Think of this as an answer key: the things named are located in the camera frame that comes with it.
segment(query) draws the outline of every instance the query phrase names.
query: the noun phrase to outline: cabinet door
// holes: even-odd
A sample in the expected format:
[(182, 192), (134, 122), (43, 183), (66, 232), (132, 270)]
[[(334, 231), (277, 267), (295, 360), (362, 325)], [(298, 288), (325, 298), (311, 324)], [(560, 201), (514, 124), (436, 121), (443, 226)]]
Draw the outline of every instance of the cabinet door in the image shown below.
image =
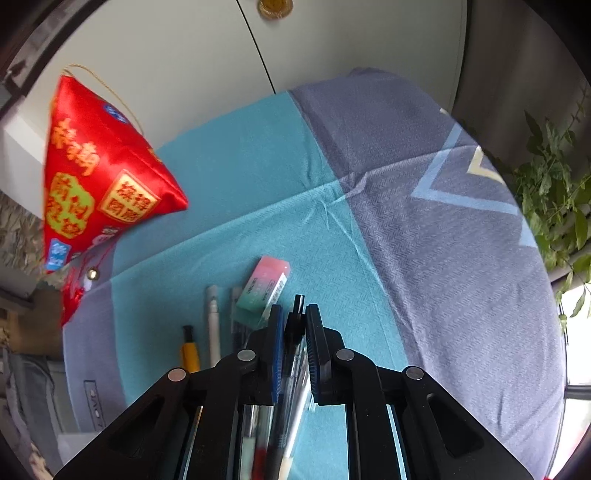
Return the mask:
[(293, 0), (263, 20), (238, 0), (277, 91), (376, 67), (415, 81), (451, 109), (462, 66), (466, 0)]
[[(129, 105), (155, 147), (273, 93), (235, 0), (111, 0), (51, 59), (20, 109), (45, 137), (68, 63), (92, 69)], [(74, 74), (121, 107), (86, 72)]]

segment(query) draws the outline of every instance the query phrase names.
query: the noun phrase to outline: blue cloth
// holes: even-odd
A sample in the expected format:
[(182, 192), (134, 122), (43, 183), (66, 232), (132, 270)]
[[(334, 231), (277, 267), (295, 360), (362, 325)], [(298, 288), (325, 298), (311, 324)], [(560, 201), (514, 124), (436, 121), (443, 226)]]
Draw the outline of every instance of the blue cloth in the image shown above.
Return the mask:
[[(227, 319), (229, 289), (246, 283), (262, 255), (291, 264), (281, 297), (286, 307), (304, 294), (347, 346), (387, 368), (407, 365), (359, 227), (289, 94), (190, 131), (158, 155), (190, 208), (135, 228), (117, 245), (111, 283), (128, 403), (178, 364), (182, 325), (195, 326), (202, 362), (209, 364), (205, 289), (226, 289), (220, 303)], [(347, 477), (344, 417), (333, 408), (318, 408), (310, 417), (294, 472)]]
[[(176, 366), (182, 325), (208, 365), (211, 284), (229, 353), (229, 289), (271, 255), (291, 264), (285, 306), (302, 293), (377, 365), (425, 368), (542, 478), (564, 382), (555, 307), (510, 192), (478, 170), (492, 171), (485, 158), (468, 171), (476, 152), (426, 94), (376, 71), (264, 99), (165, 145), (189, 209), (126, 233), (104, 260), (112, 275), (64, 329), (79, 423), (97, 429), (89, 380), (108, 422)], [(99, 351), (108, 360), (93, 368)], [(346, 469), (344, 410), (317, 408), (292, 477)]]

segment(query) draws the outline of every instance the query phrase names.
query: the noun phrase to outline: metal screw head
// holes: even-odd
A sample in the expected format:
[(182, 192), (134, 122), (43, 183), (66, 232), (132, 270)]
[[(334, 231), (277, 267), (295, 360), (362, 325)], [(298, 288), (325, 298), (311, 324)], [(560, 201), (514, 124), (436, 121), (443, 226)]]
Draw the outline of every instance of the metal screw head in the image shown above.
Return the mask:
[(168, 372), (168, 379), (171, 382), (180, 382), (183, 378), (187, 376), (187, 372), (182, 368), (175, 368)]
[(407, 369), (407, 377), (413, 380), (421, 380), (425, 372), (421, 370), (419, 367), (409, 367)]
[(256, 357), (256, 353), (252, 350), (244, 349), (238, 352), (238, 359), (242, 360), (243, 362), (250, 362)]
[(100, 277), (99, 269), (96, 267), (90, 267), (86, 272), (86, 278), (90, 281), (96, 281)]
[(355, 356), (354, 351), (349, 350), (348, 348), (342, 348), (341, 350), (336, 352), (336, 358), (338, 358), (339, 360), (343, 360), (345, 362), (352, 360), (354, 356)]

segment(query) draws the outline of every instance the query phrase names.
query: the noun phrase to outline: gold door knob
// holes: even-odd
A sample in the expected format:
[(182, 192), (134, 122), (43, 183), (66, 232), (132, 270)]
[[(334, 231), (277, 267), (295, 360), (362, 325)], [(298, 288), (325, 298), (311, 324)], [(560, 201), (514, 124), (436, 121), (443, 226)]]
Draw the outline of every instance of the gold door knob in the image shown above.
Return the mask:
[(294, 8), (293, 0), (259, 0), (259, 13), (268, 20), (286, 17)]

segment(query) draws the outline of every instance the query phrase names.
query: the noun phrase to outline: red satin pouch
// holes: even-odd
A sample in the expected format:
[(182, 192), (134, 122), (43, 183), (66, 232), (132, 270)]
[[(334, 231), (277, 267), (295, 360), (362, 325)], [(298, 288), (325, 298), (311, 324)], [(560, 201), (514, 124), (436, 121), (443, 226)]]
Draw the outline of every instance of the red satin pouch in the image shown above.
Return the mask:
[(125, 115), (70, 74), (52, 101), (45, 165), (46, 269), (188, 201)]

